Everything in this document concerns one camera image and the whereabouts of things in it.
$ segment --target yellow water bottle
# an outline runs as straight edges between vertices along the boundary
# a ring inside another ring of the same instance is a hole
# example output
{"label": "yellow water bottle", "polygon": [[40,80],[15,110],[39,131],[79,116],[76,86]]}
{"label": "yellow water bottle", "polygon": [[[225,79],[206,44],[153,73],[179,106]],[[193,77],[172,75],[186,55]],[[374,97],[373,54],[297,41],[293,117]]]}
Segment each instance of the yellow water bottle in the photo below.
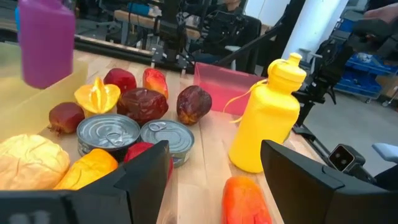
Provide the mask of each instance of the yellow water bottle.
{"label": "yellow water bottle", "polygon": [[283,144],[297,121],[300,103],[292,96],[306,76],[299,67],[301,55],[292,53],[288,60],[278,59],[268,67],[268,82],[251,88],[248,105],[229,150],[231,162],[252,173],[263,171],[260,149],[262,140]]}

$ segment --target yellow pepper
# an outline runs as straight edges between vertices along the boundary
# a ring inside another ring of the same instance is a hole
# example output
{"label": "yellow pepper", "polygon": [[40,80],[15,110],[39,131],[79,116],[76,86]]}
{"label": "yellow pepper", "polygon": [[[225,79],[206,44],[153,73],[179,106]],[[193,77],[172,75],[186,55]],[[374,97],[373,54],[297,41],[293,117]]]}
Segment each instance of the yellow pepper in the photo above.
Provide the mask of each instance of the yellow pepper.
{"label": "yellow pepper", "polygon": [[93,149],[76,161],[54,190],[78,190],[114,171],[118,162],[105,150]]}
{"label": "yellow pepper", "polygon": [[120,89],[113,84],[104,85],[97,77],[92,85],[83,85],[75,92],[78,104],[84,109],[85,117],[109,113],[118,102]]}

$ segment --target office chair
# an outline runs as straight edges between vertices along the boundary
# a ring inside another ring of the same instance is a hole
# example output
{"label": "office chair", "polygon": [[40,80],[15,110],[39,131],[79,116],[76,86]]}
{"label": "office chair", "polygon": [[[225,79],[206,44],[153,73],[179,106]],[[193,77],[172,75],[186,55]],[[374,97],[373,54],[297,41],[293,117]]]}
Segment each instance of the office chair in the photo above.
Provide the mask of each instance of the office chair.
{"label": "office chair", "polygon": [[115,4],[104,4],[103,0],[98,0],[98,7],[102,10],[103,13],[108,15],[108,22],[99,22],[96,24],[96,27],[107,27],[108,30],[114,29],[114,28],[121,28],[121,25],[118,24],[114,20],[114,12],[115,10],[118,10],[120,8],[120,5],[115,5]]}

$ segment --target dark red fruit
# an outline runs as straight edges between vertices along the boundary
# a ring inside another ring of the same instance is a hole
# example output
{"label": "dark red fruit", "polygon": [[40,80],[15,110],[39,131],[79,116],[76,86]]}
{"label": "dark red fruit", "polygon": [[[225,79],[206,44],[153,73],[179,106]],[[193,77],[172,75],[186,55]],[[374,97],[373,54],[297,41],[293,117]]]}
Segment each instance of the dark red fruit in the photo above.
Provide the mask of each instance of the dark red fruit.
{"label": "dark red fruit", "polygon": [[[124,157],[124,163],[127,163],[131,159],[134,159],[135,157],[139,156],[141,153],[145,152],[152,146],[154,146],[154,145],[149,142],[138,142],[138,143],[135,143],[134,145],[130,146],[130,148],[127,150],[126,156]],[[167,175],[167,180],[170,179],[170,176],[172,175],[172,172],[173,172],[173,168],[174,168],[173,159],[170,158],[169,173]]]}
{"label": "dark red fruit", "polygon": [[211,109],[211,96],[199,86],[188,86],[177,98],[178,120],[186,125],[196,124]]}
{"label": "dark red fruit", "polygon": [[75,133],[77,126],[83,121],[85,114],[76,103],[60,103],[49,113],[51,127],[49,129],[59,134]]}
{"label": "dark red fruit", "polygon": [[166,97],[153,90],[136,88],[123,93],[118,101],[118,114],[126,115],[142,126],[160,119],[169,106]]}
{"label": "dark red fruit", "polygon": [[117,85],[121,93],[137,88],[137,82],[134,75],[121,68],[112,68],[108,74],[106,74],[104,84]]}

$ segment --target water bottle cap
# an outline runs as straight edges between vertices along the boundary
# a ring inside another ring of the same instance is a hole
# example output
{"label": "water bottle cap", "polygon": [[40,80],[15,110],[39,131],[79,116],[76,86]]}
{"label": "water bottle cap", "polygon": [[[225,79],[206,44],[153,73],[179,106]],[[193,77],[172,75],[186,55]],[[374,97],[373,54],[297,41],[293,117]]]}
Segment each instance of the water bottle cap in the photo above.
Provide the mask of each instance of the water bottle cap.
{"label": "water bottle cap", "polygon": [[272,77],[281,77],[285,80],[300,83],[304,82],[307,73],[299,67],[302,56],[297,53],[291,53],[289,59],[278,59],[272,62],[268,68],[268,75]]}

